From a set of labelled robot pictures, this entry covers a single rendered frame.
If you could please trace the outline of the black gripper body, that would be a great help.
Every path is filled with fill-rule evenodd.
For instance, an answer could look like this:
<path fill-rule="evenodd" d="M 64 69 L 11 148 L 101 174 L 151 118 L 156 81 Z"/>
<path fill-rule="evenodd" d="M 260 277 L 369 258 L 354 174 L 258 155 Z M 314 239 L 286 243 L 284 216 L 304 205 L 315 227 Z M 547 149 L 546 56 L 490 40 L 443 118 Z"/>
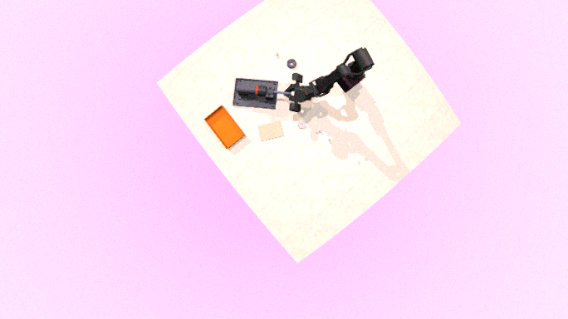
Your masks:
<path fill-rule="evenodd" d="M 300 112 L 301 111 L 301 104 L 298 103 L 298 101 L 295 98 L 295 92 L 305 88 L 306 86 L 300 86 L 300 83 L 303 83 L 303 78 L 304 76 L 299 74 L 299 73 L 293 73 L 292 74 L 292 80 L 296 81 L 296 83 L 292 84 L 292 89 L 294 89 L 294 96 L 291 97 L 291 100 L 294 102 L 291 102 L 289 105 L 289 110 L 290 111 L 294 111 L 294 112 Z"/>

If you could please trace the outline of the orange rectangular tray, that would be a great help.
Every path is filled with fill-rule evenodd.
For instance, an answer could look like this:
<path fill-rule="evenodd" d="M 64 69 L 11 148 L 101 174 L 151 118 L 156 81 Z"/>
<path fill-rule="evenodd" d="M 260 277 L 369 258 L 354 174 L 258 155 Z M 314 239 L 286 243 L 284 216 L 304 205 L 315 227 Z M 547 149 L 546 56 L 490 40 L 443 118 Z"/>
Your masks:
<path fill-rule="evenodd" d="M 229 149 L 244 136 L 239 125 L 227 113 L 224 106 L 219 106 L 204 120 L 226 149 Z"/>

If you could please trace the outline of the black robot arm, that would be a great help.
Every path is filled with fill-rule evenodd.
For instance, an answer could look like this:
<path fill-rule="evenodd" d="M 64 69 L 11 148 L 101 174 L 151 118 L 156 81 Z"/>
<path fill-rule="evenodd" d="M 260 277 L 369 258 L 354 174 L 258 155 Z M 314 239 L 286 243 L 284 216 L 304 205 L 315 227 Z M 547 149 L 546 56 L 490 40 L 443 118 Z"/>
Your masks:
<path fill-rule="evenodd" d="M 354 61 L 346 65 L 351 56 Z M 350 82 L 360 80 L 374 64 L 367 48 L 358 48 L 346 56 L 345 61 L 338 65 L 332 73 L 316 78 L 314 80 L 315 85 L 313 81 L 307 82 L 309 86 L 296 91 L 295 98 L 298 102 L 311 101 L 314 97 L 321 98 L 330 93 L 331 89 L 334 88 L 334 83 L 339 79 L 347 77 Z"/>

